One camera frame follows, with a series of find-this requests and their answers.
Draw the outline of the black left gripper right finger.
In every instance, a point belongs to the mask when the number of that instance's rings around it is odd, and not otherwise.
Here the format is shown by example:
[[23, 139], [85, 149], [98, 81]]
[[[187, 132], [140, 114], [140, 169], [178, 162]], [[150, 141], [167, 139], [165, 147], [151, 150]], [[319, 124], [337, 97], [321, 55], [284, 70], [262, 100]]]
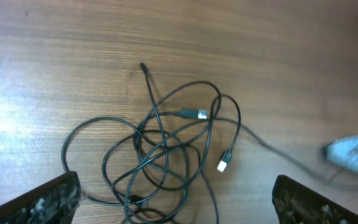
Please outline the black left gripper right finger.
[[272, 203], [280, 224], [358, 224], [358, 214], [285, 175], [275, 181]]

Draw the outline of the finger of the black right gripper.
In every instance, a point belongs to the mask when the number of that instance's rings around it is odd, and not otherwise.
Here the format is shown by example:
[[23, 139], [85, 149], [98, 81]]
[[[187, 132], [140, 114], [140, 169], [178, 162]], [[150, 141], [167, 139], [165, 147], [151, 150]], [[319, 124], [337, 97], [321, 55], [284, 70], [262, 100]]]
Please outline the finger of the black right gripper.
[[322, 152], [327, 161], [358, 173], [358, 134], [334, 140]]

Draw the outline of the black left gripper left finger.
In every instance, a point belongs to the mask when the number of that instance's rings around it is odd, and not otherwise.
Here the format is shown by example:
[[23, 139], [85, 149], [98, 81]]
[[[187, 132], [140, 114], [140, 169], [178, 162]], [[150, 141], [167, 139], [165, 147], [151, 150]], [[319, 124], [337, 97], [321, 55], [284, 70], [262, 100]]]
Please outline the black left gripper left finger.
[[78, 174], [69, 171], [1, 205], [0, 223], [70, 224], [80, 200]]

